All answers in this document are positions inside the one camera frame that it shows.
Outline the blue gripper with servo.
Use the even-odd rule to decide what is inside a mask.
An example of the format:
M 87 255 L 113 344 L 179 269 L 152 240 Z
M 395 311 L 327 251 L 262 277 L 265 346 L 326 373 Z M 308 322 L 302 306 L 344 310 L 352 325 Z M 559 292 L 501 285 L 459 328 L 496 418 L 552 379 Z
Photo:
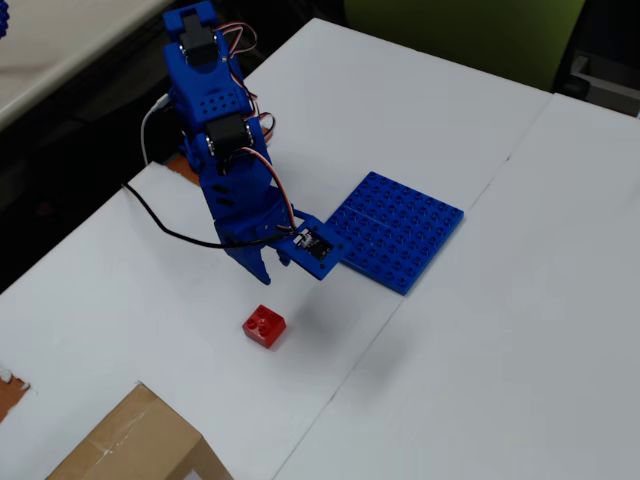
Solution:
M 261 250 L 271 242 L 292 231 L 293 222 L 289 209 L 282 200 L 264 204 L 246 212 L 214 220 L 219 240 L 225 245 L 243 244 L 243 247 L 226 248 L 225 252 L 264 285 L 271 278 L 262 259 Z M 280 263 L 287 267 L 291 257 L 277 250 Z

